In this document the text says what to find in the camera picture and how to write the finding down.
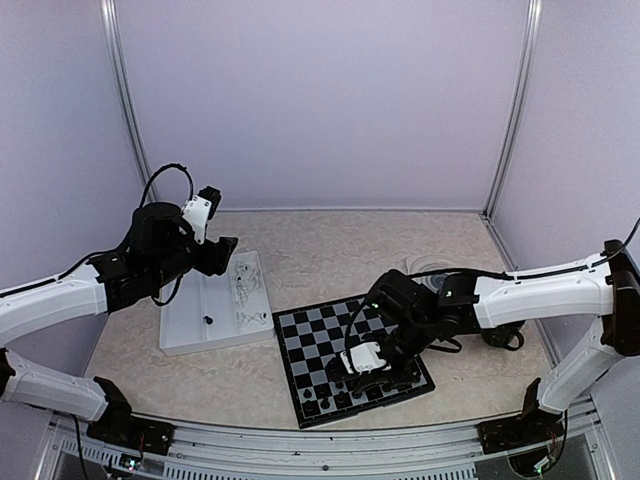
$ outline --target black and white chessboard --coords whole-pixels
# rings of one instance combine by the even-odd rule
[[[351,417],[375,407],[390,405],[431,392],[435,385],[420,358],[414,369],[419,380],[402,389],[384,391],[380,387],[367,390],[360,398],[351,394],[354,384],[327,380],[325,367],[336,354],[344,351],[344,332],[351,314],[364,296],[350,297],[319,305],[311,305],[275,313],[274,325],[282,352],[284,369],[300,428]],[[385,324],[377,313],[365,308],[352,329],[358,336],[367,332],[389,333],[396,324]]]

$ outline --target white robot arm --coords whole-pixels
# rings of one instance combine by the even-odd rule
[[[160,289],[176,279],[179,285],[192,268],[222,275],[237,238],[221,237],[215,243],[206,239],[207,223],[220,198],[218,190],[207,187],[182,209],[161,202],[141,206],[115,249],[88,255],[60,275],[0,291],[0,400],[76,415],[90,422],[90,436],[118,445],[139,444],[136,439],[145,433],[153,443],[147,450],[163,453],[172,427],[132,417],[131,406],[112,382],[67,375],[6,347],[37,330],[112,313],[142,298],[166,304],[158,299]],[[165,440],[154,440],[159,437]]]
[[[352,315],[345,351],[329,362],[327,377],[355,380],[359,392],[375,385],[402,386],[415,380],[409,371],[412,359],[433,348],[433,342],[461,348],[453,341],[456,335],[481,334],[487,343],[513,350],[509,344],[516,336],[522,342],[519,329],[525,320],[594,315],[569,355],[528,387],[520,415],[478,427],[485,453],[561,435],[559,421],[570,403],[616,362],[640,355],[640,272],[626,250],[631,237],[624,244],[605,242],[601,254],[544,269],[494,273],[452,268],[411,276],[391,270]],[[449,276],[437,293],[412,279],[438,273]],[[389,335],[365,336],[351,348],[351,326],[364,308],[376,309],[398,326]]]

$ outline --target wire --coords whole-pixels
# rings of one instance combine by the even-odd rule
[[[362,312],[364,307],[365,307],[364,299],[362,299],[362,303],[358,306],[356,311],[353,312],[353,314],[351,315],[351,318],[349,319],[349,323],[347,324],[347,329],[344,332],[344,348],[347,353],[347,360],[349,361],[349,366],[351,367],[351,370],[353,371],[353,373],[358,373],[358,372],[356,371],[356,367],[353,365],[353,358],[351,357],[351,328],[353,327],[353,324],[356,322],[356,318],[358,317],[358,315],[360,315],[360,312]]]
[[[158,170],[156,170],[153,175],[151,175],[151,178],[149,178],[149,181],[144,186],[144,192],[142,193],[142,198],[140,199],[140,205],[138,206],[138,208],[142,208],[144,206],[144,202],[147,199],[147,195],[149,194],[151,185],[153,185],[153,182],[155,182],[156,178],[158,178],[161,173],[171,169],[180,170],[186,175],[187,180],[189,180],[189,199],[193,198],[193,178],[191,178],[191,174],[187,170],[187,167],[185,167],[184,165],[180,165],[179,163],[167,163],[166,165],[163,165]]]
[[[560,451],[558,452],[558,455],[554,458],[553,463],[551,464],[551,466],[542,472],[543,474],[549,473],[558,464],[558,462],[560,461],[560,458],[562,457],[562,454],[564,453],[564,447],[567,444],[567,435],[568,434],[569,434],[569,409],[567,408],[564,411],[564,433],[562,434],[562,445],[560,445]]]
[[[622,245],[620,245],[620,248],[618,248],[618,250],[613,252],[611,255],[603,258],[602,260],[598,260],[596,263],[593,264],[593,266],[597,267],[599,265],[602,265],[603,263],[606,263],[609,260],[611,260],[613,257],[619,255],[625,248],[627,248],[627,246],[629,246],[629,244],[631,243],[631,240],[633,240],[633,237],[635,237],[636,233],[638,232],[638,227],[640,227],[640,217],[638,217],[638,220],[636,220],[636,224],[631,229],[631,233],[629,234],[627,239],[622,243]]]
[[[98,255],[104,255],[105,253],[109,253],[109,252],[108,251],[100,251],[100,252],[89,253],[89,254],[85,255],[84,257],[82,257],[81,260],[78,260],[71,268],[67,269],[66,271],[64,271],[60,275],[55,276],[55,277],[51,277],[51,278],[47,278],[47,279],[42,280],[42,281],[37,282],[37,283],[31,283],[31,284],[25,285],[23,287],[18,287],[18,288],[14,288],[13,290],[8,290],[6,292],[2,292],[2,293],[0,293],[0,298],[8,297],[10,295],[16,295],[18,293],[28,292],[29,290],[33,290],[34,288],[44,287],[45,285],[50,285],[52,283],[59,282],[63,278],[66,278],[69,275],[71,275],[73,272],[75,272],[79,267],[81,267],[90,258],[98,256]]]
[[[166,302],[161,302],[157,298],[151,297],[151,300],[153,300],[153,303],[155,303],[158,307],[164,307],[166,305],[169,305],[171,303],[171,301],[174,298],[176,298],[176,295],[178,294],[178,290],[180,289],[180,282],[181,281],[182,281],[182,275],[180,275],[178,277],[178,279],[176,280],[176,284],[173,286],[173,291],[171,292],[171,295],[169,295],[169,298],[167,299]]]
[[[451,268],[441,268],[438,270],[427,270],[425,272],[418,272],[418,273],[412,273],[411,275],[407,275],[409,278],[421,278],[421,277],[428,277],[431,275],[442,275],[443,273],[470,273],[472,275],[478,275],[478,276],[483,276],[483,277],[489,277],[489,278],[495,278],[496,280],[513,280],[513,277],[511,277],[510,275],[507,275],[506,273],[502,272],[490,272],[488,270],[478,270],[477,268],[456,268],[456,267],[451,267]]]
[[[82,439],[80,438],[80,424],[78,423],[78,417],[75,415],[71,415],[73,418],[73,423],[76,424],[76,441],[78,442],[78,457],[80,458],[80,467],[82,468],[82,476],[84,480],[89,480],[89,475],[87,474],[87,465],[84,463],[84,456],[82,455]]]
[[[426,272],[414,273],[412,275],[409,275],[409,278],[420,278],[420,277],[426,277],[428,275],[440,275],[443,273],[447,273],[447,274],[470,273],[473,275],[494,278],[496,280],[535,280],[538,278],[547,278],[547,277],[554,277],[556,275],[564,275],[567,273],[582,272],[590,268],[599,267],[600,265],[607,263],[609,260],[611,260],[612,258],[619,255],[621,252],[623,252],[624,249],[627,248],[629,243],[631,243],[631,240],[633,240],[633,237],[635,237],[636,233],[638,232],[638,228],[640,228],[640,217],[638,217],[638,220],[636,221],[635,225],[631,229],[629,236],[622,243],[622,245],[615,252],[611,253],[610,255],[607,255],[606,257],[601,258],[597,262],[594,262],[592,265],[577,265],[575,267],[552,270],[550,272],[530,273],[528,275],[516,275],[516,276],[508,275],[504,272],[502,273],[489,272],[487,270],[478,270],[475,268],[443,268],[440,270],[431,270]]]

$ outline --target white plastic tray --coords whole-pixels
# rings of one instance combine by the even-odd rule
[[[173,286],[172,282],[162,289],[163,299]],[[227,273],[219,277],[189,272],[176,297],[161,310],[160,349],[165,355],[241,345],[273,335],[257,252],[232,255]]]

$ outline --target beige marble surface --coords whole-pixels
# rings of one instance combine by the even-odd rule
[[[438,255],[457,265],[504,268],[474,214],[418,212],[221,213],[211,237],[240,238],[257,250],[273,311],[367,291],[407,257]],[[150,301],[109,318],[87,375],[114,381],[137,412],[220,425],[296,429],[275,339],[211,352],[166,357],[158,348],[159,310]],[[526,386],[549,365],[535,326],[518,352],[462,337],[451,355],[427,350],[436,390],[364,412],[323,429],[429,425],[521,408]]]

